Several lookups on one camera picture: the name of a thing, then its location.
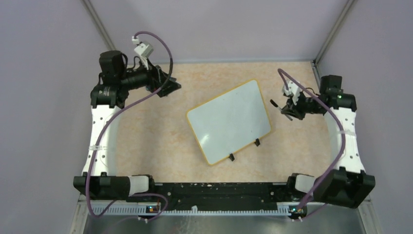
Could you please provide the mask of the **black white marker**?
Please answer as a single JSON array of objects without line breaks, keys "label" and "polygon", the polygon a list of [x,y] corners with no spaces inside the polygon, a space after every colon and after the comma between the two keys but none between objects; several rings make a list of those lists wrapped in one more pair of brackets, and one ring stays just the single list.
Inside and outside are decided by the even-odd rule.
[{"label": "black white marker", "polygon": [[[281,108],[273,99],[270,100],[270,103],[271,103],[275,108],[277,108],[277,109],[280,111],[280,113],[282,114],[282,108]],[[284,115],[286,118],[288,118],[290,121],[293,120],[289,115],[286,115],[286,114],[283,114],[283,115]]]}]

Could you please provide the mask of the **yellow framed whiteboard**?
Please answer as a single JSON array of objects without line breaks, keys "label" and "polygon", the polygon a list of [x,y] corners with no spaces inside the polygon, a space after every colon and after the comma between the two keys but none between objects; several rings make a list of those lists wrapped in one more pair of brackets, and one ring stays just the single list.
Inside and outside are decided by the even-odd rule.
[{"label": "yellow framed whiteboard", "polygon": [[259,83],[248,80],[186,113],[187,122],[208,165],[229,158],[248,145],[260,145],[272,131]]}]

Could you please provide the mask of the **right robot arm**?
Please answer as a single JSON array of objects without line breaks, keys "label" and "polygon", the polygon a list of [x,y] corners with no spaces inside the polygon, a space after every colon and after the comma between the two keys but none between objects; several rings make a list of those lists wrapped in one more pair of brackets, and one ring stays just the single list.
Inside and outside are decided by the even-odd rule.
[{"label": "right robot arm", "polygon": [[366,173],[357,146],[356,98],[345,93],[341,83],[341,76],[323,76],[318,94],[292,80],[285,80],[282,87],[287,102],[281,113],[299,120],[307,114],[323,115],[330,139],[332,162],[322,175],[293,173],[288,178],[286,196],[292,201],[303,197],[303,205],[314,201],[355,209],[375,187],[375,177]]}]

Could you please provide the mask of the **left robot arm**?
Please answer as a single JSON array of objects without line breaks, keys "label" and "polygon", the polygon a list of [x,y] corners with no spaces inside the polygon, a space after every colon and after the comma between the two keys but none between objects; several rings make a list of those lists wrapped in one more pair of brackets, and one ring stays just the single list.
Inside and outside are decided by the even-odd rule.
[{"label": "left robot arm", "polygon": [[100,54],[99,82],[91,91],[92,131],[88,156],[80,176],[73,186],[90,199],[126,200],[138,194],[144,201],[156,196],[150,175],[118,176],[116,170],[116,141],[121,114],[131,108],[126,99],[131,90],[145,87],[151,96],[165,97],[181,88],[175,78],[160,66],[148,63],[132,69],[126,66],[127,57],[112,50]]}]

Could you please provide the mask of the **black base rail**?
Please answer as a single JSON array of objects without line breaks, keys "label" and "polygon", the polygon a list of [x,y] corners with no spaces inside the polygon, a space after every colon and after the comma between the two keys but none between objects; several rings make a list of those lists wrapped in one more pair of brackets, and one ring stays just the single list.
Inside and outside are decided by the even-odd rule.
[{"label": "black base rail", "polygon": [[167,211],[275,211],[282,202],[299,202],[304,193],[287,182],[157,183],[150,196],[128,202],[167,205]]}]

